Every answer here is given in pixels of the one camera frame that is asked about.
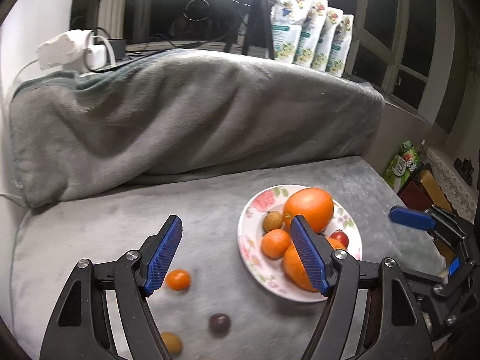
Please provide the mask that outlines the floral white plate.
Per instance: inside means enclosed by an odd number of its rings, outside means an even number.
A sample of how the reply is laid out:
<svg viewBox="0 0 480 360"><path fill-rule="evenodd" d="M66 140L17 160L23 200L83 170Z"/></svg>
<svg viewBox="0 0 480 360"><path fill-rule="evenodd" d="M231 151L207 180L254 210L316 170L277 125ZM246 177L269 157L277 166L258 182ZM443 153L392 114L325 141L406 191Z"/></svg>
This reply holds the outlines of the floral white plate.
<svg viewBox="0 0 480 360"><path fill-rule="evenodd" d="M326 300L310 285L290 238L290 220L301 214L315 233L357 260L363 245L355 221L323 189L297 184L265 189L245 205L238 222L241 258L253 277L271 293L301 303Z"/></svg>

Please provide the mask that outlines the red tomato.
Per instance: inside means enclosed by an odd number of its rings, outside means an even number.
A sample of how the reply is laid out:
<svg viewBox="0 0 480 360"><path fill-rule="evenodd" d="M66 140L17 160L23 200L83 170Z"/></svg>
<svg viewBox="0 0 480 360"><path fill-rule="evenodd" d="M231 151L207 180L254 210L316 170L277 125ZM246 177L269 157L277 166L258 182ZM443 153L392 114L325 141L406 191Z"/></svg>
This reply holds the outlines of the red tomato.
<svg viewBox="0 0 480 360"><path fill-rule="evenodd" d="M335 250L347 250L349 245L347 235L340 230L337 230L328 236L328 242Z"/></svg>

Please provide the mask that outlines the white plug charger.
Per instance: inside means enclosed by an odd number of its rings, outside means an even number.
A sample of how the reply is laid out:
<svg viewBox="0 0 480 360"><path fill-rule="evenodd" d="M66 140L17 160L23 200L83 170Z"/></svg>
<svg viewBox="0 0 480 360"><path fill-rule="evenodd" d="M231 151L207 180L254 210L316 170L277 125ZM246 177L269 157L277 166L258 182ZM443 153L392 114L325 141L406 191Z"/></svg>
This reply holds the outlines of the white plug charger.
<svg viewBox="0 0 480 360"><path fill-rule="evenodd" d="M102 35L93 35L85 49L85 66L93 71L116 66L116 56L110 41Z"/></svg>

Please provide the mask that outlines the rough bumpy orange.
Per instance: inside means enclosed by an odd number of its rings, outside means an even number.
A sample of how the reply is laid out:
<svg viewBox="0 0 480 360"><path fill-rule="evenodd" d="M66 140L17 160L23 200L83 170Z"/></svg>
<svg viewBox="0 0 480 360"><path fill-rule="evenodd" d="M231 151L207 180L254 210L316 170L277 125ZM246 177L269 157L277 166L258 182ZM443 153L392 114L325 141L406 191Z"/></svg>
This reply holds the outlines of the rough bumpy orange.
<svg viewBox="0 0 480 360"><path fill-rule="evenodd" d="M300 259L300 256L295 249L294 244L291 244L286 252L284 252L282 262L282 268L286 276L299 288L317 293L317 290L314 289L309 281L307 272L304 269L304 265Z"/></svg>

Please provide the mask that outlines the grey plush seat mat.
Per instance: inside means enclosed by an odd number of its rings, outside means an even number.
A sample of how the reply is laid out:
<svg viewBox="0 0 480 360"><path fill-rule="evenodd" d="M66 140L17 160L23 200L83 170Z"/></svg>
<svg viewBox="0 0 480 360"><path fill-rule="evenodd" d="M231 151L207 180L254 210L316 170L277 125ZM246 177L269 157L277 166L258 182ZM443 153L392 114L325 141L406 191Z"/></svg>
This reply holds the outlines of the grey plush seat mat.
<svg viewBox="0 0 480 360"><path fill-rule="evenodd" d="M19 344L38 358L51 312L80 259L115 260L157 233L168 216L177 215L183 236L172 267L189 272L192 284L184 292L162 288L148 303L158 328L181 338L181 357L299 359L324 304L294 303L264 289L242 262L237 241L244 206L275 185L328 191L355 221L366 261L391 257L432 275L444 269L444 258L427 233L390 222L389 210L400 200L359 157L117 189L47 205L24 218L10 284ZM231 319L225 336L209 330L208 320L216 313Z"/></svg>

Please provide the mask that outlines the small mandarin orange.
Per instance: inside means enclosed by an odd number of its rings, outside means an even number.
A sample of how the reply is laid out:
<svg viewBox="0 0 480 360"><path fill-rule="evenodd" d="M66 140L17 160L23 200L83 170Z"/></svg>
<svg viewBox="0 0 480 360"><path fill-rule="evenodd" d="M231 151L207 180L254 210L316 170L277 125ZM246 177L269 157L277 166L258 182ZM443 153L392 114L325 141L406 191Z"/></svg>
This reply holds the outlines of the small mandarin orange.
<svg viewBox="0 0 480 360"><path fill-rule="evenodd" d="M284 230L276 229L263 236L260 247L267 258L278 259L283 257L290 245L290 234Z"/></svg>

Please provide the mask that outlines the dark purple grape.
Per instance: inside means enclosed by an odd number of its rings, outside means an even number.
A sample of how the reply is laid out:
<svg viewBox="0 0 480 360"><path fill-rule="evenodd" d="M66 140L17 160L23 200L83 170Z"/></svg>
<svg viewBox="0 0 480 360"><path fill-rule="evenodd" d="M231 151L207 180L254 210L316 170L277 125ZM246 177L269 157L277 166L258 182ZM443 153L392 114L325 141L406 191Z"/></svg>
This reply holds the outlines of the dark purple grape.
<svg viewBox="0 0 480 360"><path fill-rule="evenodd" d="M214 336L225 336L230 331L231 319L227 314L212 314L208 320L208 327Z"/></svg>

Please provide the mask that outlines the brown cardboard box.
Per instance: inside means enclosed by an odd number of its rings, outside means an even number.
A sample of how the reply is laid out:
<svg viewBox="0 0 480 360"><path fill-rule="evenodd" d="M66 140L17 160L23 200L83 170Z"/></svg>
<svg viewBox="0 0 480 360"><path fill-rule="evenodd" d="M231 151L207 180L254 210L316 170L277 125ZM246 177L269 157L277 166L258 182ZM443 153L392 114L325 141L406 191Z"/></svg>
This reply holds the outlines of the brown cardboard box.
<svg viewBox="0 0 480 360"><path fill-rule="evenodd" d="M430 171L422 170L419 174L418 181L434 205L452 212L450 202L445 197L442 189L439 187L439 184Z"/></svg>

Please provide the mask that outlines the small orange kumquat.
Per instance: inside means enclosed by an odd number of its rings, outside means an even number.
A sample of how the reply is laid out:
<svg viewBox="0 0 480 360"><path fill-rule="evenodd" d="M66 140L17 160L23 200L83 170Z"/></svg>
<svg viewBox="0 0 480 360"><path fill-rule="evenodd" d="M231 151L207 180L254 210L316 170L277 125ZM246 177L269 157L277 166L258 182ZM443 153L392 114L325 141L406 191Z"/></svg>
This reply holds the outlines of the small orange kumquat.
<svg viewBox="0 0 480 360"><path fill-rule="evenodd" d="M176 269L166 275L165 281L171 290L183 291L191 286L191 275L185 270Z"/></svg>

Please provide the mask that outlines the red gift box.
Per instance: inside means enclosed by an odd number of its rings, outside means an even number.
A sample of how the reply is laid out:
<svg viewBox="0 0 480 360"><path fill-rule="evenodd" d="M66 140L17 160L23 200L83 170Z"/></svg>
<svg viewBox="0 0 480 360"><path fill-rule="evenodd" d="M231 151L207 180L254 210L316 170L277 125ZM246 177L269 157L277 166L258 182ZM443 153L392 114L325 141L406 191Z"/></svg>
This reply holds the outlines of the red gift box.
<svg viewBox="0 0 480 360"><path fill-rule="evenodd" d="M429 196L413 181L405 184L398 196L407 208L416 211L425 211L433 205Z"/></svg>

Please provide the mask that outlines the black tripod stand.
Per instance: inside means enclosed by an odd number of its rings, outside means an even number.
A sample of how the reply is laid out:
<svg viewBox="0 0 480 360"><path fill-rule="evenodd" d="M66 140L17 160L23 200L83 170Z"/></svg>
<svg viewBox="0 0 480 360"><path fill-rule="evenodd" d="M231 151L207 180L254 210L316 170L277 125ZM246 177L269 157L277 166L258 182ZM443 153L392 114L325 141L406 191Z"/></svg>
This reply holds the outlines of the black tripod stand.
<svg viewBox="0 0 480 360"><path fill-rule="evenodd" d="M269 0L239 0L234 14L233 26L228 32L224 53L230 53L234 43L241 42L241 54L248 55L253 45L256 30L263 34L266 58L274 60L272 24Z"/></svg>

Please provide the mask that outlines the brown longan fruit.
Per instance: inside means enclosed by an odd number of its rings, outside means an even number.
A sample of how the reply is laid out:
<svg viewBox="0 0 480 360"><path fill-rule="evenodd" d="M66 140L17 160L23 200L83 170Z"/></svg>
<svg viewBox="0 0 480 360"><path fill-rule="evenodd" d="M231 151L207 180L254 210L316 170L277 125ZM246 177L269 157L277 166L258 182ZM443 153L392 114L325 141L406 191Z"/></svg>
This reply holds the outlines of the brown longan fruit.
<svg viewBox="0 0 480 360"><path fill-rule="evenodd" d="M175 334L169 331L163 331L160 336L172 356L180 355L183 349L182 340Z"/></svg>
<svg viewBox="0 0 480 360"><path fill-rule="evenodd" d="M272 230L281 229L283 226L283 217L279 211L269 211L262 222L262 228L265 233Z"/></svg>

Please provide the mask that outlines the green printed carton box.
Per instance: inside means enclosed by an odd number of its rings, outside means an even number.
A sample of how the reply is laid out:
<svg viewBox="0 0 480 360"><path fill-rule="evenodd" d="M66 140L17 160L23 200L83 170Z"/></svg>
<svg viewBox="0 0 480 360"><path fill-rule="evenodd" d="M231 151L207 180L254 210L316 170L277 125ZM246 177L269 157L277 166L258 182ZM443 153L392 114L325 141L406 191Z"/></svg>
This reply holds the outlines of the green printed carton box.
<svg viewBox="0 0 480 360"><path fill-rule="evenodd" d="M404 141L383 172L383 180L398 193L419 166L421 161L415 147L411 141Z"/></svg>

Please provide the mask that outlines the large smooth orange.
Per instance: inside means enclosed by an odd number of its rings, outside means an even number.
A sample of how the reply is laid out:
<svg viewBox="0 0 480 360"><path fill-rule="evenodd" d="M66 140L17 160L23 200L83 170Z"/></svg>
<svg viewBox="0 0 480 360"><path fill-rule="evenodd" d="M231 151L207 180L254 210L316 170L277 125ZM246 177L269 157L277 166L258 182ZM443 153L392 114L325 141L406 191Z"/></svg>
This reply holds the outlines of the large smooth orange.
<svg viewBox="0 0 480 360"><path fill-rule="evenodd" d="M283 206L283 221L287 232L296 215L302 215L312 230L323 233L334 216L335 208L331 195L318 188L306 188L292 194Z"/></svg>

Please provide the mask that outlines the floral refill pouch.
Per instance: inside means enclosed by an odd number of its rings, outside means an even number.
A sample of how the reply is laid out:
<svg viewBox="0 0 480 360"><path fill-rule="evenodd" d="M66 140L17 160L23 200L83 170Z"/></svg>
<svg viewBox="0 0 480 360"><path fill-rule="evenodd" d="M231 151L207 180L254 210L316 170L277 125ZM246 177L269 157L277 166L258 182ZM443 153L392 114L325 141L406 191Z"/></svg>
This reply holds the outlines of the floral refill pouch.
<svg viewBox="0 0 480 360"><path fill-rule="evenodd" d="M352 43L354 18L353 15L343 15L341 22L335 29L325 70L336 77L341 77L345 69Z"/></svg>
<svg viewBox="0 0 480 360"><path fill-rule="evenodd" d="M270 13L274 59L293 63L304 21L313 0L275 0Z"/></svg>
<svg viewBox="0 0 480 360"><path fill-rule="evenodd" d="M335 31L343 18L343 10L330 7L326 11L324 26L321 30L318 44L315 49L311 68L324 72L328 63Z"/></svg>
<svg viewBox="0 0 480 360"><path fill-rule="evenodd" d="M327 8L328 0L312 0L300 33L294 64L306 68L311 66L320 33L326 21Z"/></svg>

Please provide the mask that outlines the white power strip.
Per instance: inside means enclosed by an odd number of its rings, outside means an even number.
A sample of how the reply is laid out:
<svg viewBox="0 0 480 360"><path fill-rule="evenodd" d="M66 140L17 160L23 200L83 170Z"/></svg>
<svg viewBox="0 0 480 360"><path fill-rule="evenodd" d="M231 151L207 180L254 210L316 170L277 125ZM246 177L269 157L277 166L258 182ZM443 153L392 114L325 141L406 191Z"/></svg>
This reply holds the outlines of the white power strip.
<svg viewBox="0 0 480 360"><path fill-rule="evenodd" d="M85 52L92 38L91 30L74 29L50 38L37 47L37 60L42 71L73 63Z"/></svg>

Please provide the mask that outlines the grey blanket backrest cushion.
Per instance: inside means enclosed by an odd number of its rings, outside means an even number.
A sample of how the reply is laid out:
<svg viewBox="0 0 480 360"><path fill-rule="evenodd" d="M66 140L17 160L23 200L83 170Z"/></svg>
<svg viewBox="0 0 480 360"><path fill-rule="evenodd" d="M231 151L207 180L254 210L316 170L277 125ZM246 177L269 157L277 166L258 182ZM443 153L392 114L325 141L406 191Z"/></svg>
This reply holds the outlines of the grey blanket backrest cushion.
<svg viewBox="0 0 480 360"><path fill-rule="evenodd" d="M371 85L269 59L172 50L113 72L53 72L9 106L16 182L31 208L368 152Z"/></svg>

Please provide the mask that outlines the black power adapter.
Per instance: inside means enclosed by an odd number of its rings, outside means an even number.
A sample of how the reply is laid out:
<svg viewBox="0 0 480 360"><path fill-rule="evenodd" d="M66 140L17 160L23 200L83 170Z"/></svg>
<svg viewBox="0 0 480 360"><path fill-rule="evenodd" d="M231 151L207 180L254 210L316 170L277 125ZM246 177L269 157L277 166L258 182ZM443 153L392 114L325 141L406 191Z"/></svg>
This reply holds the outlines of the black power adapter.
<svg viewBox="0 0 480 360"><path fill-rule="evenodd" d="M126 40L125 39L110 39L109 40L116 61L125 59L126 55Z"/></svg>

